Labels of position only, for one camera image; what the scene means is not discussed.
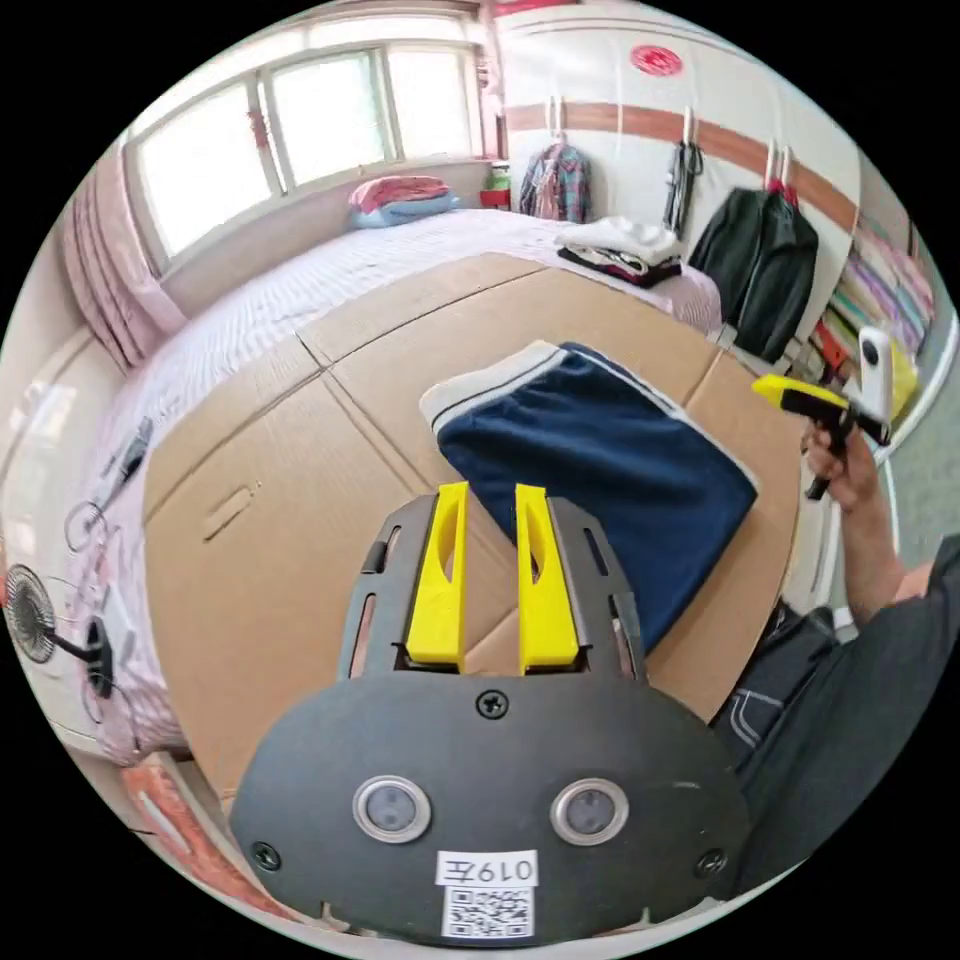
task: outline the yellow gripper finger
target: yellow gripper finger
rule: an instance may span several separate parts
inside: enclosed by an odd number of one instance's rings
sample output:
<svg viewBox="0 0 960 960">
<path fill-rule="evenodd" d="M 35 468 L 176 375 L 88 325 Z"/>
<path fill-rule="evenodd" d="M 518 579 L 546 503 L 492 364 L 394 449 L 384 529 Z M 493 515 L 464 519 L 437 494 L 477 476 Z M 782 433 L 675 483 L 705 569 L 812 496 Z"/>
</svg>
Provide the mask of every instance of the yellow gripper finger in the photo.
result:
<svg viewBox="0 0 960 960">
<path fill-rule="evenodd" d="M 466 597 L 466 483 L 438 489 L 420 582 L 407 633 L 407 653 L 415 663 L 455 665 L 463 673 L 463 611 Z M 453 558 L 450 578 L 446 567 Z"/>
<path fill-rule="evenodd" d="M 570 666 L 580 645 L 542 487 L 517 485 L 517 564 L 521 674 Z"/>
</svg>

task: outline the bed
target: bed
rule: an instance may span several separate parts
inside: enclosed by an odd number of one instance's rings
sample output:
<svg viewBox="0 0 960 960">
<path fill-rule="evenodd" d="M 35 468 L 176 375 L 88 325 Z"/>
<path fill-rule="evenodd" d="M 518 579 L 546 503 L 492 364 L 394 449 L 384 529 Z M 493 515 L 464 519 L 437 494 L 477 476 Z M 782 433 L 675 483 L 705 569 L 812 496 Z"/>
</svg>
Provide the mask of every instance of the bed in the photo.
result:
<svg viewBox="0 0 960 960">
<path fill-rule="evenodd" d="M 558 257 L 555 236 L 562 226 L 501 211 L 455 211 L 390 230 L 348 233 L 247 283 L 197 317 L 125 384 L 102 424 L 77 503 L 92 499 L 105 464 L 144 417 L 154 421 L 155 449 L 215 387 L 307 323 L 438 264 L 508 254 L 587 276 L 704 336 L 721 328 L 719 296 L 703 274 L 684 267 L 680 277 L 655 289 L 638 289 Z M 141 469 L 134 476 L 89 535 L 74 531 L 69 562 L 79 589 L 68 617 L 82 623 L 102 596 L 92 586 L 109 582 L 136 631 L 135 642 L 117 654 L 119 693 L 91 707 L 104 752 L 121 764 L 185 747 L 153 640 L 143 551 L 145 475 Z"/>
</svg>

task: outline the window frame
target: window frame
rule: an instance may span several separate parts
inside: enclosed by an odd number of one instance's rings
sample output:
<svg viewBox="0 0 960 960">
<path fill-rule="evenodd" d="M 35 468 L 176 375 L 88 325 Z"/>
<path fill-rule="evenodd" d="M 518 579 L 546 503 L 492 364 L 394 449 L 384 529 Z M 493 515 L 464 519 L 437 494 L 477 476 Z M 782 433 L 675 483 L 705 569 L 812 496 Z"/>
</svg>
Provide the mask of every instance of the window frame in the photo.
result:
<svg viewBox="0 0 960 960">
<path fill-rule="evenodd" d="M 472 152 L 464 156 L 439 154 L 433 157 L 417 157 L 410 160 L 403 150 L 402 136 L 393 98 L 390 79 L 388 54 L 390 50 L 443 50 L 459 55 L 461 62 L 461 88 L 463 105 L 467 118 Z M 286 152 L 282 125 L 276 110 L 276 98 L 273 91 L 272 76 L 288 67 L 310 63 L 322 63 L 343 59 L 357 54 L 370 57 L 374 73 L 374 96 L 379 118 L 381 136 L 384 141 L 385 159 L 368 166 L 351 167 L 327 176 L 318 177 L 302 184 L 293 179 L 290 158 Z M 399 172 L 410 167 L 426 164 L 462 163 L 475 160 L 483 155 L 482 126 L 480 121 L 480 86 L 477 76 L 477 45 L 469 40 L 382 40 L 377 42 L 358 41 L 340 44 L 335 47 L 301 50 L 279 57 L 255 68 L 242 71 L 221 80 L 211 87 L 184 101 L 175 109 L 155 120 L 136 134 L 127 131 L 124 146 L 124 163 L 127 174 L 130 203 L 134 219 L 143 239 L 145 252 L 159 274 L 161 280 L 175 273 L 187 261 L 203 251 L 216 246 L 226 236 L 259 218 L 285 206 L 298 202 L 305 196 L 335 187 L 358 177 Z M 171 254 L 162 236 L 153 213 L 149 196 L 147 178 L 143 174 L 139 147 L 159 130 L 187 113 L 195 106 L 209 100 L 225 90 L 243 85 L 247 91 L 247 103 L 251 112 L 256 111 L 266 128 L 267 142 L 258 146 L 260 162 L 263 165 L 271 196 L 230 220 L 207 231 L 189 246 Z"/>
</svg>

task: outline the pink pillow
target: pink pillow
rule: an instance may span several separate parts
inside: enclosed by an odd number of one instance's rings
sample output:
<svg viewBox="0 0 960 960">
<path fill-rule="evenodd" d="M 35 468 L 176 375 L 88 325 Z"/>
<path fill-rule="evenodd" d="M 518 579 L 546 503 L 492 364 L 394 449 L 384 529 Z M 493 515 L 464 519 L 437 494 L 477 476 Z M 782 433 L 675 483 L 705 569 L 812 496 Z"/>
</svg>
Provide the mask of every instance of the pink pillow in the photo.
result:
<svg viewBox="0 0 960 960">
<path fill-rule="evenodd" d="M 361 213 L 373 213 L 384 204 L 398 200 L 432 200 L 450 188 L 437 177 L 378 177 L 361 184 L 350 195 L 350 206 Z"/>
</svg>

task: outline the screw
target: screw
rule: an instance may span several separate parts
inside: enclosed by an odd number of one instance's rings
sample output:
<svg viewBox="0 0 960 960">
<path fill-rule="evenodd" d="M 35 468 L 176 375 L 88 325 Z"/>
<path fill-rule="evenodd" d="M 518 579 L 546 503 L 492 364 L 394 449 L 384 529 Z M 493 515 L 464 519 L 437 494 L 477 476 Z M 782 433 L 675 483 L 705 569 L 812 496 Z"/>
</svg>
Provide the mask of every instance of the screw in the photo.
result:
<svg viewBox="0 0 960 960">
<path fill-rule="evenodd" d="M 698 877 L 711 877 L 727 865 L 727 855 L 722 850 L 708 850 L 697 863 L 694 871 Z"/>
<path fill-rule="evenodd" d="M 510 706 L 510 702 L 499 690 L 487 690 L 477 697 L 477 711 L 488 720 L 499 720 Z"/>
<path fill-rule="evenodd" d="M 257 841 L 251 848 L 251 852 L 261 870 L 273 873 L 274 870 L 280 869 L 280 854 L 269 843 Z"/>
</svg>

